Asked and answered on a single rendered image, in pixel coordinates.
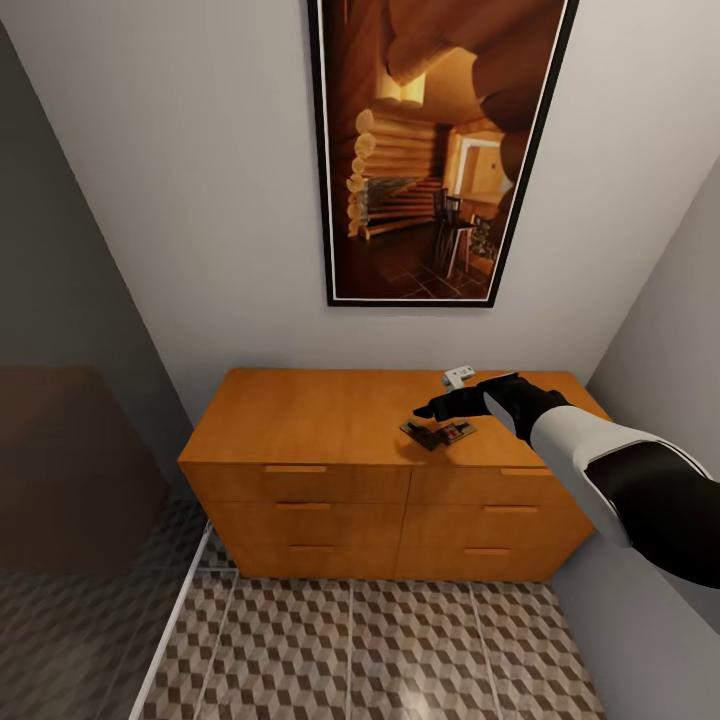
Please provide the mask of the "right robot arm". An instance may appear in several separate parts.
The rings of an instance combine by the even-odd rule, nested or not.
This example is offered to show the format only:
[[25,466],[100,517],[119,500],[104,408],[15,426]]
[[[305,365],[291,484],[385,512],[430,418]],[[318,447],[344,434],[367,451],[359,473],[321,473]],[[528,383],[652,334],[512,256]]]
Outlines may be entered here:
[[525,440],[611,543],[638,550],[720,636],[720,483],[686,451],[569,405],[519,371],[464,387],[472,366],[446,370],[445,395],[415,416],[494,415]]

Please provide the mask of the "mousetrap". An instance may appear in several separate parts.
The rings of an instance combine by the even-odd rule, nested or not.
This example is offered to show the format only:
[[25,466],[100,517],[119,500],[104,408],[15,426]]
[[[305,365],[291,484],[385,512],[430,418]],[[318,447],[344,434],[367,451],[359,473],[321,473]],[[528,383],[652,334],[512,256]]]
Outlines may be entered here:
[[451,443],[455,443],[455,441],[459,441],[459,439],[463,439],[463,437],[475,433],[475,431],[477,431],[477,428],[467,418],[460,418],[459,421],[455,421],[455,423],[451,423],[447,427],[437,429],[435,435],[442,438],[447,445],[451,445]]
[[399,429],[402,429],[409,437],[415,439],[417,443],[421,443],[421,445],[429,449],[429,451],[433,451],[435,447],[439,446],[439,443],[443,442],[442,438],[438,438],[435,433],[431,433],[431,431],[423,427],[420,423],[417,423],[414,419],[405,421]]

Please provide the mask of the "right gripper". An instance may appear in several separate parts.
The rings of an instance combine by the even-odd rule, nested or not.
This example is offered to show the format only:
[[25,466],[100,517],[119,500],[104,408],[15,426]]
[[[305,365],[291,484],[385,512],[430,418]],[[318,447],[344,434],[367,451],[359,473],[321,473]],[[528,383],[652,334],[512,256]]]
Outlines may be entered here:
[[468,410],[466,406],[465,397],[469,387],[463,387],[451,391],[449,394],[441,395],[441,397],[435,397],[428,402],[428,406],[424,406],[419,409],[414,409],[413,413],[415,416],[435,419],[440,421],[446,421],[452,417],[467,418],[473,417],[474,415]]

